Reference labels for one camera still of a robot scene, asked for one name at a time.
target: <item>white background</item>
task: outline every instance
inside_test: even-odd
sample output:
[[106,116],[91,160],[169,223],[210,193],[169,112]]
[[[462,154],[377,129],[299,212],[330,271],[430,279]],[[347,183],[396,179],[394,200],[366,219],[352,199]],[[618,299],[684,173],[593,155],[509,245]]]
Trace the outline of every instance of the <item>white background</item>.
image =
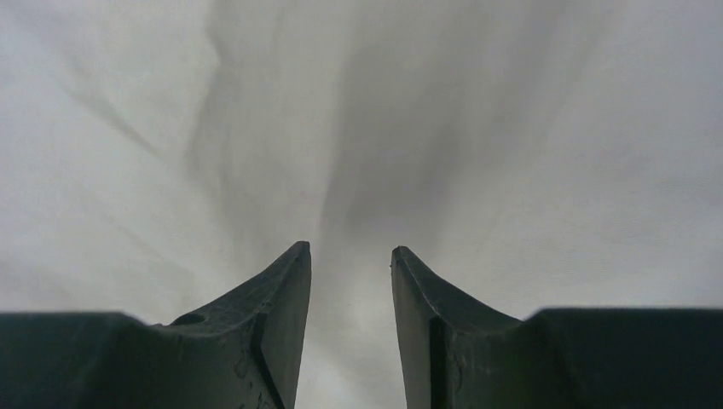
[[297,408],[399,408],[389,260],[723,305],[719,0],[0,0],[0,308],[168,323],[294,241]]

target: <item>white fabric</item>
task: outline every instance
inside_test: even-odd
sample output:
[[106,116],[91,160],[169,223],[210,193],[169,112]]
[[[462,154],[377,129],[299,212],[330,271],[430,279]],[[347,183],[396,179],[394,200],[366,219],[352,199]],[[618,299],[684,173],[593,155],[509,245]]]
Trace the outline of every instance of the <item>white fabric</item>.
[[165,322],[294,241],[297,407],[404,407],[389,259],[723,305],[719,0],[0,0],[0,308]]

